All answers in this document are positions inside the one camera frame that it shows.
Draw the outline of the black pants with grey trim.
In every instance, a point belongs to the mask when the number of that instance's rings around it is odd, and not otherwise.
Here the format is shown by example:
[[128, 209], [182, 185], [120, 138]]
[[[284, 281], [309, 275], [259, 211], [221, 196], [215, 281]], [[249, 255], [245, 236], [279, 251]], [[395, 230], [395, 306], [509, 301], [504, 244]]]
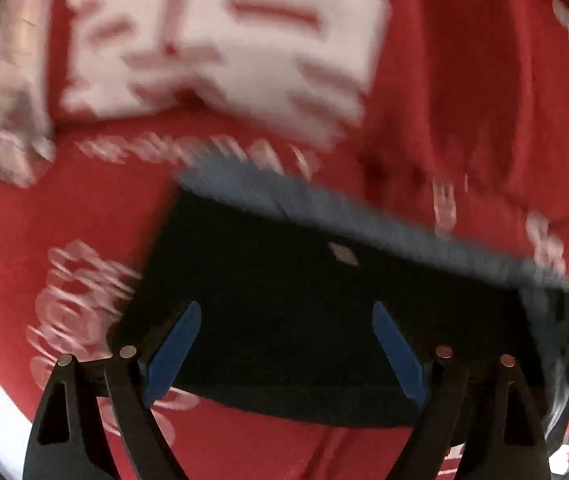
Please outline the black pants with grey trim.
[[177, 388], [304, 422], [410, 426], [420, 410], [373, 333], [380, 302], [426, 373], [438, 346], [509, 354], [545, 425], [565, 411], [567, 278], [234, 158], [203, 159], [177, 191], [108, 336], [139, 344], [197, 302]]

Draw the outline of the red wedding bed quilt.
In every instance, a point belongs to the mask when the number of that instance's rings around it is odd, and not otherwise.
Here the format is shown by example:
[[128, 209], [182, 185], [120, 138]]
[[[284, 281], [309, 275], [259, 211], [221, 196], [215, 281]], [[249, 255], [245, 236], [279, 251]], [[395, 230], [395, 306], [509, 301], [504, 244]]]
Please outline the red wedding bed quilt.
[[516, 190], [196, 112], [0, 127], [0, 385], [27, 479], [548, 479], [569, 146]]

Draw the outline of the red folded wedding blanket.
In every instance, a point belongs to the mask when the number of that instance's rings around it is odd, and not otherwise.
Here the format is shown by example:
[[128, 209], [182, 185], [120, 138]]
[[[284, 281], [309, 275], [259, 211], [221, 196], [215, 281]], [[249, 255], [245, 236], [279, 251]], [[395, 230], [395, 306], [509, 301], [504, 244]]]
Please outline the red folded wedding blanket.
[[54, 0], [50, 110], [193, 93], [327, 151], [569, 162], [569, 0]]

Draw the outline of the floral printed pillow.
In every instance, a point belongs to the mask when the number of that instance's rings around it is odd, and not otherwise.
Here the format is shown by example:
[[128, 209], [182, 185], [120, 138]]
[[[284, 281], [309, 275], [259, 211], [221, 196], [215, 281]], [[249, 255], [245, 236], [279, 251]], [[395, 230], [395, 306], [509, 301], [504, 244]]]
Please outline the floral printed pillow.
[[52, 0], [0, 0], [0, 180], [33, 185], [53, 162], [47, 110]]

